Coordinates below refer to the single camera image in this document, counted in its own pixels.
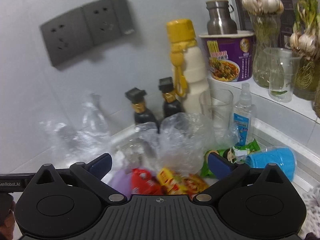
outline blue plastic cup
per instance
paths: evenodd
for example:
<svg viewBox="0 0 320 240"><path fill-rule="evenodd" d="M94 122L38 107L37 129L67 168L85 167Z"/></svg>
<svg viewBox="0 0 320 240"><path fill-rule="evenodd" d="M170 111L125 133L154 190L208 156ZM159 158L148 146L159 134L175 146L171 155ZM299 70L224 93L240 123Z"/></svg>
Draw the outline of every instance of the blue plastic cup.
<svg viewBox="0 0 320 240"><path fill-rule="evenodd" d="M279 147L267 152L249 154L245 160L251 168L264 168L268 163L276 163L292 181L296 161L293 152L288 147Z"/></svg>

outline green snack package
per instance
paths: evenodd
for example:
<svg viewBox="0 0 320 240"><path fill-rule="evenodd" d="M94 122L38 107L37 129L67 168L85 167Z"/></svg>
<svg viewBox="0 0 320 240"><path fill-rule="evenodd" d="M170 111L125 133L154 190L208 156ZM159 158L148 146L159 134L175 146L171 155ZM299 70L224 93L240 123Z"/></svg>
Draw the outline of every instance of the green snack package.
<svg viewBox="0 0 320 240"><path fill-rule="evenodd" d="M257 142L256 139L254 139L252 142L248 143L247 145L244 146L234 146L234 149L239 150L239 151L247 151L244 156L252 153L252 152L256 152L256 151L260 151L260 146ZM209 178L215 178L215 175L209 170L209 166L208 166L208 155L210 153L216 153L219 154L220 156L224 157L225 159L227 159L228 161L230 161L231 163L235 163L237 161L237 156L233 147L232 148L228 148L228 149L222 149L222 150L209 150L206 151L204 154L204 163L203 166L201 168L200 171L200 176L201 177L209 177Z"/></svg>

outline noodle image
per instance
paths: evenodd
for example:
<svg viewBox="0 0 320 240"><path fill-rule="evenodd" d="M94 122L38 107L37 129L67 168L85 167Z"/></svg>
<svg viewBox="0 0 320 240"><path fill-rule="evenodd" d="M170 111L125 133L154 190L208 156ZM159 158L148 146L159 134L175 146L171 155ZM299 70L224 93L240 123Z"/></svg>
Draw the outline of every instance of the noodle image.
<svg viewBox="0 0 320 240"><path fill-rule="evenodd" d="M212 68L212 77L220 81L232 81L239 75L239 69L236 65L225 61L209 59L210 67Z"/></svg>

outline metal flask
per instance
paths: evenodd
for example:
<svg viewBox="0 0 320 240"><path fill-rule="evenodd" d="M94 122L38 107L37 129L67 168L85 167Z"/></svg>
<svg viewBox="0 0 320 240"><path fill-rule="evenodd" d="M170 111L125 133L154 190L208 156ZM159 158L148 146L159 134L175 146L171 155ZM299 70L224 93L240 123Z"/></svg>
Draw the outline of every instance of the metal flask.
<svg viewBox="0 0 320 240"><path fill-rule="evenodd" d="M228 0L207 1L210 21L207 23L208 34L234 34L237 33L237 24L230 17L234 8Z"/></svg>

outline human hand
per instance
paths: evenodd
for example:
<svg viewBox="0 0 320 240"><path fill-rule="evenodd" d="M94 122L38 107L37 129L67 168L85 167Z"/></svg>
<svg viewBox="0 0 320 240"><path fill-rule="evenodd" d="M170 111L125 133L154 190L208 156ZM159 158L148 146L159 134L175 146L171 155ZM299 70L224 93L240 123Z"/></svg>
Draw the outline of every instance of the human hand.
<svg viewBox="0 0 320 240"><path fill-rule="evenodd" d="M11 210L8 216L5 218L3 225L0 226L0 234L2 234L7 240L13 239L15 219L12 210L14 210L15 205L15 202L12 201Z"/></svg>

